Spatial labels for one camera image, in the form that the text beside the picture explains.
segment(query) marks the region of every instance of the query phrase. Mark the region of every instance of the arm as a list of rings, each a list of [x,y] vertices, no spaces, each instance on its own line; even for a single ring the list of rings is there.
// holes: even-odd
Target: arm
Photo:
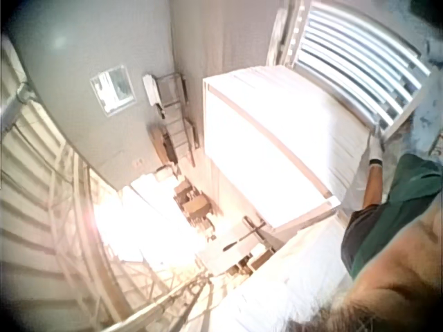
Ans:
[[[373,204],[381,204],[383,196],[383,151],[380,130],[377,127],[369,140],[369,176],[363,198],[363,209]]]
[[[383,167],[371,165],[369,168],[368,183],[363,198],[363,209],[369,205],[381,204],[383,196]]]

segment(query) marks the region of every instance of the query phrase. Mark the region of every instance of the bright light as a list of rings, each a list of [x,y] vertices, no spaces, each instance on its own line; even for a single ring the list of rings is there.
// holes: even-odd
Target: bright light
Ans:
[[[209,92],[206,94],[205,153],[275,228],[325,201],[267,137]]]
[[[129,187],[123,189],[122,201],[117,195],[106,196],[95,206],[103,241],[120,259],[141,261],[143,254],[153,268],[193,264],[195,253],[206,242],[189,225],[173,199],[177,180],[172,177],[158,183],[151,174],[132,185],[151,206]]]

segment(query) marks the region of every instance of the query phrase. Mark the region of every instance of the white glove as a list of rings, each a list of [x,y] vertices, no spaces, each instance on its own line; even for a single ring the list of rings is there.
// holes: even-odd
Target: white glove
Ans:
[[[379,164],[383,161],[383,140],[380,126],[376,126],[374,133],[369,137],[369,164]]]

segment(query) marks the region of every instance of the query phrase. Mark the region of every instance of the sunlight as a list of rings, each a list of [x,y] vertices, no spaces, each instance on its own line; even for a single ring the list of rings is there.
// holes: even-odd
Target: sunlight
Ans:
[[[173,199],[178,185],[171,177],[157,182],[145,175],[94,205],[97,227],[105,244],[125,261],[142,261],[153,268],[188,266],[206,242],[187,222]]]

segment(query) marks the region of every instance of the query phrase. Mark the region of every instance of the person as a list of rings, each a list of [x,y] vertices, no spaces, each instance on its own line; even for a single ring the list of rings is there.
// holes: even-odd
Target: person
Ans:
[[[407,150],[382,203],[379,129],[369,155],[363,209],[352,214],[341,247],[354,283],[338,307],[322,308],[309,322],[289,321],[287,332],[427,331],[443,313],[442,163]]]

